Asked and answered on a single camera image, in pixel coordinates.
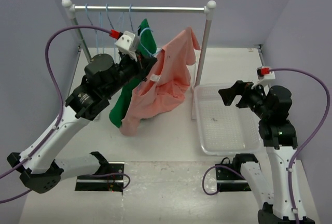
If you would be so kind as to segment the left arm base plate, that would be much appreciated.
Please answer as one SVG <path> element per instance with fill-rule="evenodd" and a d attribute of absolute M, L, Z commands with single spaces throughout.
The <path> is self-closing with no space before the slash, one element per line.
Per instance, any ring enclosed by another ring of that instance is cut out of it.
<path fill-rule="evenodd" d="M 75 191 L 96 191 L 96 192 L 123 192 L 125 186 L 124 162 L 109 162 L 106 172 L 111 174 L 106 177 L 92 177 L 90 175 L 78 176 L 75 184 Z"/>

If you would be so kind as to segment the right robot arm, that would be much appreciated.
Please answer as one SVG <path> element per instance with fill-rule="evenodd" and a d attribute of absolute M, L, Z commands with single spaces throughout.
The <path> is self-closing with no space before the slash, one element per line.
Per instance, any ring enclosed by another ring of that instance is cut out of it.
<path fill-rule="evenodd" d="M 267 93 L 261 85 L 238 80 L 230 88 L 218 91 L 225 106 L 236 96 L 236 107 L 249 108 L 258 118 L 258 132 L 270 162 L 270 186 L 253 154 L 237 154 L 231 166 L 235 178 L 245 179 L 259 206 L 259 223 L 314 223 L 307 216 L 298 188 L 294 154 L 298 142 L 294 126 L 288 119 L 292 105 L 291 92 L 283 86 L 273 86 Z"/>

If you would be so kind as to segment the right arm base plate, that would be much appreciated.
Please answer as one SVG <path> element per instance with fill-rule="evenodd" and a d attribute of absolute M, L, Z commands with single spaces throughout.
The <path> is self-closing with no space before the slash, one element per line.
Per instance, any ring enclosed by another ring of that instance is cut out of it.
<path fill-rule="evenodd" d="M 247 192 L 251 191 L 248 183 L 240 176 L 225 168 L 216 168 L 218 192 Z"/>

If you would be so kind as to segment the blue hanger of pink shirt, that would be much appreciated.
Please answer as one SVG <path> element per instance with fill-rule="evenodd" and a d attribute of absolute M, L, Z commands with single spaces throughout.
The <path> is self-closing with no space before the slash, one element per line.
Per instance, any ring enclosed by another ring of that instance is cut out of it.
<path fill-rule="evenodd" d="M 155 57 L 161 52 L 161 48 L 158 48 L 153 37 L 153 31 L 150 27 L 140 27 L 138 29 L 140 44 L 139 51 L 144 55 L 150 55 Z"/>

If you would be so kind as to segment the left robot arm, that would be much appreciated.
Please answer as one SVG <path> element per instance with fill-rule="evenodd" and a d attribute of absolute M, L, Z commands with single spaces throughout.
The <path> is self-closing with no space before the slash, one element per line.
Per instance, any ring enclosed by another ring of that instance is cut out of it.
<path fill-rule="evenodd" d="M 122 54 L 119 63 L 109 54 L 94 56 L 84 68 L 81 84 L 68 96 L 54 123 L 25 151 L 8 156 L 7 161 L 20 173 L 22 183 L 31 191 L 45 193 L 68 178 L 112 176 L 109 162 L 97 151 L 73 159 L 59 160 L 56 156 L 123 86 L 133 78 L 145 81 L 156 62 L 157 58 L 140 52 L 135 59 Z"/>

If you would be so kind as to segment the pink t shirt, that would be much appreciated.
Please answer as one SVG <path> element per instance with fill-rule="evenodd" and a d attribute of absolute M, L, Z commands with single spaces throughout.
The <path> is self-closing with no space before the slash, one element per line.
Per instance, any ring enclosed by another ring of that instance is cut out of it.
<path fill-rule="evenodd" d="M 121 134 L 135 136 L 142 119 L 172 111 L 185 99 L 191 84 L 188 66 L 196 63 L 199 42 L 191 27 L 182 30 L 157 54 L 157 62 L 132 97 L 120 127 Z"/>

